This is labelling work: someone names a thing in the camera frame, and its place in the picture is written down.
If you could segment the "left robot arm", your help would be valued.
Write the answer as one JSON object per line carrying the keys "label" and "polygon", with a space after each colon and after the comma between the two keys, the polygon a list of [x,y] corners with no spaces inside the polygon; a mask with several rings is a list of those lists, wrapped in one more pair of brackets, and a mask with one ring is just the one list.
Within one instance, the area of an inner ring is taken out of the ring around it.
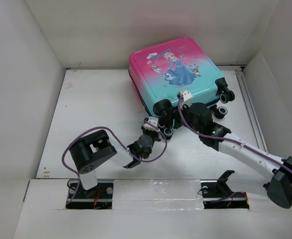
{"label": "left robot arm", "polygon": [[154,159],[149,160],[152,148],[156,142],[166,137],[158,127],[145,123],[142,126],[143,134],[132,144],[125,146],[114,132],[105,126],[89,129],[74,139],[62,154],[62,164],[77,175],[78,183],[72,198],[80,190],[86,198],[98,194],[100,186],[97,177],[83,177],[85,174],[95,173],[95,170],[115,156],[118,152],[110,141],[108,133],[122,147],[126,157],[121,162],[125,169],[132,169],[141,163],[150,163],[158,160],[165,152],[167,146]]}

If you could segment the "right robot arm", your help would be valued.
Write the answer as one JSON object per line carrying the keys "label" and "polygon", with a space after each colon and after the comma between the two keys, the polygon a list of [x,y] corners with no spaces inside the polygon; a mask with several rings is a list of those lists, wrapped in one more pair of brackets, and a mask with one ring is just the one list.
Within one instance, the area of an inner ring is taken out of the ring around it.
{"label": "right robot arm", "polygon": [[160,116],[160,124],[184,126],[198,135],[208,147],[227,154],[249,166],[266,180],[263,191],[276,205],[292,206],[292,157],[283,159],[268,154],[237,137],[228,128],[216,123],[212,111],[203,103],[188,105],[179,101],[172,106],[169,100],[157,102],[153,111]]}

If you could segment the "pink and teal suitcase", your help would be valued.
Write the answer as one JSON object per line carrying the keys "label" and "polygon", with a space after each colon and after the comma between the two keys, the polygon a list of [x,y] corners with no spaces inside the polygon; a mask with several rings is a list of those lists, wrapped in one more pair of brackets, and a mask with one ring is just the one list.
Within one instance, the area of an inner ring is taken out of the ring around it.
{"label": "pink and teal suitcase", "polygon": [[[225,77],[202,48],[189,37],[181,37],[132,53],[129,56],[129,76],[133,87],[150,117],[159,119],[154,105],[169,100],[177,106],[177,94],[189,90],[194,103],[204,103],[222,119],[227,109],[217,106],[235,99]],[[171,139],[173,128],[160,128]]]}

